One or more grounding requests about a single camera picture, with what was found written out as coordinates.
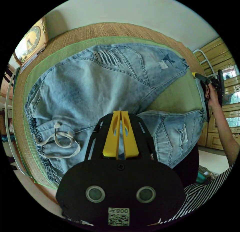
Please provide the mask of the person's right hand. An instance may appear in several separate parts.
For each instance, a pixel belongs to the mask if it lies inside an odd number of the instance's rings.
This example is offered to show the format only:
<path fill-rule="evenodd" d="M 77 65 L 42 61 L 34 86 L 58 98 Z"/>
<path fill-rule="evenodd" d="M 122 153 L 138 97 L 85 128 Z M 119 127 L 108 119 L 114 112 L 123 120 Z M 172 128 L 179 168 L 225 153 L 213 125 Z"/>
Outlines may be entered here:
<path fill-rule="evenodd" d="M 218 95 L 216 89 L 212 86 L 211 83 L 209 83 L 206 86 L 206 92 L 205 92 L 205 97 L 208 99 L 208 105 L 215 109 L 215 108 L 220 108 L 220 104 L 218 101 Z"/>

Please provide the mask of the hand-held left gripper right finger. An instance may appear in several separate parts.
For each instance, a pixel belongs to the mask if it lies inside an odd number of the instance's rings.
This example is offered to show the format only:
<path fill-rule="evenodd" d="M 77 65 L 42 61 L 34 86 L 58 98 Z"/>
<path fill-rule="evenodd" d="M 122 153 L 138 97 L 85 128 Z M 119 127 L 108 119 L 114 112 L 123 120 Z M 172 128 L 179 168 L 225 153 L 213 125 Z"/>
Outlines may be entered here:
<path fill-rule="evenodd" d="M 127 111 L 121 111 L 121 120 L 123 127 L 123 147 L 124 158 L 131 159 L 139 155 L 137 143 L 135 140 L 133 128 L 131 125 L 130 117 Z"/>

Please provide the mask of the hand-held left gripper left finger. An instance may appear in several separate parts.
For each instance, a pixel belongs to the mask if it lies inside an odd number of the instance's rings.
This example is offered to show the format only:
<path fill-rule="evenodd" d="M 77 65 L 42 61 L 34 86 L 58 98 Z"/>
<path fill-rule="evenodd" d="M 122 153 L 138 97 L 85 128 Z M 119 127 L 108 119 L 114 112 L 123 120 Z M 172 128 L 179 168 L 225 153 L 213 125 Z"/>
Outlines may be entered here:
<path fill-rule="evenodd" d="M 118 159 L 120 137 L 121 111 L 114 111 L 107 133 L 103 156 L 110 159 Z"/>

